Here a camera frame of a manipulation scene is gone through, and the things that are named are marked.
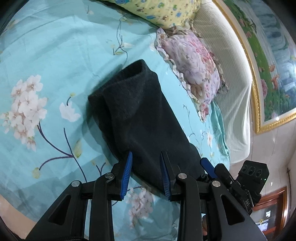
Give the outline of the person's right hand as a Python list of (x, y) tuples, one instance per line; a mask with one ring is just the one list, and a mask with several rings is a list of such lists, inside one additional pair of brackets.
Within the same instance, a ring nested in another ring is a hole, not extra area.
[(206, 215), (202, 217), (202, 232), (203, 236), (207, 235), (207, 221), (206, 221)]

